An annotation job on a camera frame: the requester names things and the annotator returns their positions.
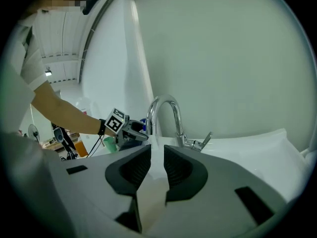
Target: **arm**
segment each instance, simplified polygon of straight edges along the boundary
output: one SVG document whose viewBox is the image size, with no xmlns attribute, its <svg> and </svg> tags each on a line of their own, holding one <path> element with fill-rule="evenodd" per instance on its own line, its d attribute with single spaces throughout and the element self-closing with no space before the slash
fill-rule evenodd
<svg viewBox="0 0 317 238">
<path fill-rule="evenodd" d="M 59 98 L 48 81 L 34 92 L 35 98 L 32 105 L 51 122 L 75 132 L 98 134 L 101 121 L 85 115 L 67 101 Z M 115 136 L 108 128 L 105 134 Z"/>
</svg>

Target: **standing fan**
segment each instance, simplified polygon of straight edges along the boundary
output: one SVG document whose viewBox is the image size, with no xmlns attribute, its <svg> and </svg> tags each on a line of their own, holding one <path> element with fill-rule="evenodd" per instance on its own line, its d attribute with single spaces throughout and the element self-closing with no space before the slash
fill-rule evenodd
<svg viewBox="0 0 317 238">
<path fill-rule="evenodd" d="M 29 138 L 33 139 L 35 141 L 40 143 L 40 135 L 38 129 L 35 127 L 34 124 L 30 124 L 29 126 Z"/>
</svg>

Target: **green cup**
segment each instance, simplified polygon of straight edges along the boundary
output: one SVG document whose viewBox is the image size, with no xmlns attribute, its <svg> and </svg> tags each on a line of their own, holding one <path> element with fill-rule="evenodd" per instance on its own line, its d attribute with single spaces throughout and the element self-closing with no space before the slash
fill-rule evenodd
<svg viewBox="0 0 317 238">
<path fill-rule="evenodd" d="M 117 146 L 115 145 L 115 141 L 113 137 L 106 137 L 103 141 L 107 149 L 110 151 L 110 153 L 117 152 Z"/>
</svg>

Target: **white sink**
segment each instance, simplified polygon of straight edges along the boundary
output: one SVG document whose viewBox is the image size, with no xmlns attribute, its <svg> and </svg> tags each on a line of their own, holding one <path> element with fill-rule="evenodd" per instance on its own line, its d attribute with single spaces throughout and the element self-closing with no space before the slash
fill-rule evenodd
<svg viewBox="0 0 317 238">
<path fill-rule="evenodd" d="M 177 146 L 176 139 L 169 137 L 150 136 L 149 143 L 152 159 L 155 153 L 161 153 L 157 157 L 163 160 L 164 145 Z M 300 195 L 310 174 L 303 156 L 288 141 L 285 129 L 250 137 L 212 139 L 202 153 L 238 163 L 271 185 L 287 202 Z"/>
</svg>

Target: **blue object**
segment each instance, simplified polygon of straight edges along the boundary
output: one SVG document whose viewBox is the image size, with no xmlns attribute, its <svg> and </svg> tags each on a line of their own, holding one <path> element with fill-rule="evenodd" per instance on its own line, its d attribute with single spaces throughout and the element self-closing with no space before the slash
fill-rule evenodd
<svg viewBox="0 0 317 238">
<path fill-rule="evenodd" d="M 147 126 L 145 125 L 146 118 L 143 118 L 143 119 L 141 119 L 140 121 L 144 123 L 144 125 L 143 125 L 143 131 L 146 131 L 146 130 L 147 130 Z"/>
</svg>

